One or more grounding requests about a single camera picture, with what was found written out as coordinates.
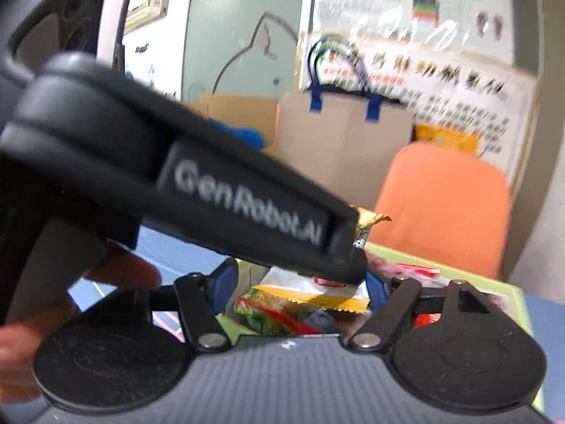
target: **gray ribbed surface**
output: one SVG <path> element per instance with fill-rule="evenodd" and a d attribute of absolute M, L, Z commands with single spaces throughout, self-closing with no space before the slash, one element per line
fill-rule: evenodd
<path fill-rule="evenodd" d="M 541 424 L 521 408 L 496 417 L 433 409 L 404 391 L 383 361 L 337 338 L 242 337 L 201 355 L 166 397 L 143 409 L 82 417 L 51 409 L 37 424 Z"/>

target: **poster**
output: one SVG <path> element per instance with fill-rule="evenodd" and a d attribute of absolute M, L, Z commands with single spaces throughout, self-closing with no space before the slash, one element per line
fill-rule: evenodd
<path fill-rule="evenodd" d="M 377 34 L 513 63 L 512 0 L 314 0 L 314 31 Z"/>
<path fill-rule="evenodd" d="M 304 52 L 319 37 L 311 35 L 304 42 Z M 390 39 L 364 36 L 351 42 L 372 89 L 400 99 L 414 111 L 418 140 L 480 158 L 497 167 L 514 186 L 537 100 L 534 75 L 481 56 L 438 52 Z M 328 50 L 320 61 L 321 83 L 361 88 L 341 56 Z M 303 63 L 301 89 L 309 83 Z"/>

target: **air conditioner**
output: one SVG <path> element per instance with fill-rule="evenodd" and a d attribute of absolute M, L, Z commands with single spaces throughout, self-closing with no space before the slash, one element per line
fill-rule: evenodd
<path fill-rule="evenodd" d="M 148 24 L 167 14 L 169 0 L 129 0 L 124 33 Z"/>

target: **orange chair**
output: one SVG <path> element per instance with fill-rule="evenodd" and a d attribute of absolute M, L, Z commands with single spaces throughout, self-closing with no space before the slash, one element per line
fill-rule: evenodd
<path fill-rule="evenodd" d="M 504 175 L 470 155 L 417 142 L 402 149 L 375 211 L 371 242 L 496 279 L 510 219 Z"/>

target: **pink line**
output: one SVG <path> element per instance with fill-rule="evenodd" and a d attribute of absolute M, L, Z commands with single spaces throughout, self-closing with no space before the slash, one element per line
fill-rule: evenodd
<path fill-rule="evenodd" d="M 177 332 L 175 332 L 171 327 L 169 327 L 165 322 L 163 322 L 158 316 L 156 316 L 155 314 L 153 314 L 153 319 L 159 324 L 161 325 L 161 327 L 163 327 L 165 330 L 167 330 L 169 333 L 171 333 L 172 335 L 174 335 L 175 338 L 177 338 L 179 341 L 184 341 L 184 339 L 182 339 Z"/>
<path fill-rule="evenodd" d="M 180 323 L 179 320 L 175 316 L 173 316 L 171 313 L 165 312 L 165 314 L 167 314 L 169 319 L 174 320 L 176 323 Z"/>

